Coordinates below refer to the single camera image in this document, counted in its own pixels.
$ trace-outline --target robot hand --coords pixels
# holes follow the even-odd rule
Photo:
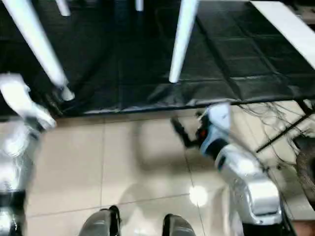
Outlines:
[[[34,103],[21,75],[0,75],[0,91],[22,118],[0,144],[0,236],[22,235],[24,201],[40,136],[56,126],[48,111]]]
[[[173,118],[171,122],[187,148],[198,147],[204,156],[215,160],[216,168],[229,183],[231,199],[243,223],[244,233],[262,229],[274,233],[274,227],[282,230],[284,212],[276,185],[251,151],[229,142],[230,105],[210,106],[204,113],[197,113],[197,117],[200,127],[193,141],[178,119]]]

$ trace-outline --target cable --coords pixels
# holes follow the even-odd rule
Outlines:
[[[286,111],[295,113],[297,115],[301,115],[298,114],[294,111],[291,111],[277,103],[258,103],[255,104],[255,106],[253,107],[252,105],[240,105],[240,107],[243,109],[243,111],[245,111],[246,113],[255,116],[257,118],[260,119],[261,121],[261,126],[262,126],[262,130],[264,132],[265,137],[270,140],[269,135],[267,134],[266,131],[266,126],[271,127],[274,130],[277,131],[281,131],[283,129],[283,126],[286,126],[287,124],[291,124],[290,122],[288,122],[285,119],[285,113],[280,111],[278,107],[283,108]],[[294,127],[295,130],[298,131],[298,134],[304,134],[306,131],[302,131],[301,129],[299,129],[298,127]],[[286,134],[286,141],[289,144],[289,146],[291,147],[292,151],[295,154],[298,154],[299,149],[295,146],[295,144],[292,141],[292,137],[290,136],[290,134]],[[295,165],[295,163],[293,162],[288,162],[283,160],[282,158],[279,157],[279,155],[277,154],[275,148],[273,145],[271,145],[276,157],[281,160],[282,163],[288,164],[288,165]]]

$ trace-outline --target black wire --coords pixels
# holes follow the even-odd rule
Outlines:
[[[274,130],[277,130],[277,131],[280,131],[281,128],[279,127],[280,125],[283,125],[285,123],[285,126],[287,124],[290,124],[292,125],[289,121],[287,121],[285,119],[285,113],[280,111],[277,106],[289,111],[289,112],[292,112],[292,113],[295,113],[294,111],[291,111],[287,108],[284,108],[283,106],[277,104],[277,103],[259,103],[259,104],[255,104],[255,109],[251,108],[250,105],[240,105],[240,107],[248,114],[252,115],[252,116],[255,116],[257,118],[260,119],[261,121],[261,125],[262,125],[262,130],[264,132],[264,135],[266,136],[266,138],[268,140],[270,140],[270,137],[269,135],[267,134],[266,132],[266,126],[269,126],[271,128],[273,128]],[[268,123],[266,121],[267,118],[274,118],[275,121],[272,122],[272,123]],[[294,127],[294,129],[296,129],[298,131],[298,134],[301,134],[301,133],[304,133],[305,131],[302,131],[301,129],[299,129],[298,127]],[[286,134],[286,140],[288,142],[288,144],[290,145],[291,149],[293,150],[293,152],[295,154],[297,154],[298,152],[298,148],[294,145],[293,141],[292,141],[292,137],[290,137],[289,134]],[[283,160],[282,158],[279,157],[279,155],[277,154],[275,148],[273,145],[271,145],[276,157],[281,160],[282,163],[285,163],[285,164],[288,164],[288,165],[295,165],[295,163],[292,163],[292,162],[288,162],[288,161],[285,161]]]

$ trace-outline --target beige floor tile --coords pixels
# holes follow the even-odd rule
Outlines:
[[[279,184],[285,182],[298,181],[296,169],[290,165],[280,165],[280,169],[270,168],[269,172],[272,174],[275,181]]]
[[[295,220],[314,220],[315,211],[297,181],[279,184],[282,195]]]
[[[27,214],[100,206],[103,125],[47,133],[36,160]]]
[[[107,123],[103,172],[103,205],[186,194],[191,187],[169,119]]]
[[[187,220],[197,236],[204,236],[198,207],[188,195],[118,205],[122,235],[161,236],[164,217],[171,213]]]
[[[194,186],[201,186],[207,191],[226,186],[211,157],[202,156],[197,149],[188,149],[186,158]]]
[[[28,218],[27,236],[78,236],[90,215],[99,208]]]
[[[199,205],[205,236],[231,236],[241,229],[240,221],[230,220],[229,189],[208,192],[208,201]]]
[[[8,134],[11,132],[11,130],[14,129],[14,127],[16,126],[16,124],[19,121],[17,120],[11,120],[11,121],[7,121],[7,122],[0,122],[0,134],[1,134],[1,138],[4,137],[5,134]]]

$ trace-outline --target black mat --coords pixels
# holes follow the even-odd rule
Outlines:
[[[179,1],[54,1],[34,5],[73,102],[49,106],[52,85],[0,4],[0,72],[21,73],[36,101],[64,116],[315,97],[315,71],[249,2],[201,2],[179,83],[168,82]],[[0,99],[0,116],[12,112]]]

